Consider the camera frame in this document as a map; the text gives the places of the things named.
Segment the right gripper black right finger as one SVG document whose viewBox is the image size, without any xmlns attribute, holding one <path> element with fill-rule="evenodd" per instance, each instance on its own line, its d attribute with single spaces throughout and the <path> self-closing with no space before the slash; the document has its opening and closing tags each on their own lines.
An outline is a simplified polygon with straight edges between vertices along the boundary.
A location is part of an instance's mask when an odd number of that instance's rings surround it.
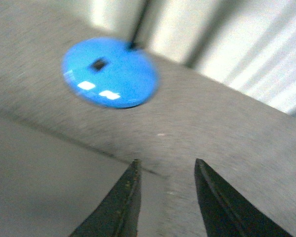
<svg viewBox="0 0 296 237">
<path fill-rule="evenodd" d="M 209 237 L 290 237 L 204 160 L 196 159 L 197 199 Z"/>
</svg>

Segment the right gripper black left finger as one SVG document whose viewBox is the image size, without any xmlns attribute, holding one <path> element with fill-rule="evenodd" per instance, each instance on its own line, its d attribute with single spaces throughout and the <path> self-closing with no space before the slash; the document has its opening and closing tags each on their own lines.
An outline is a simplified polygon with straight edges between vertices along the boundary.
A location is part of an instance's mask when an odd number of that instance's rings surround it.
<svg viewBox="0 0 296 237">
<path fill-rule="evenodd" d="M 72 237 L 136 237 L 141 209 L 141 162 L 135 159 Z"/>
</svg>

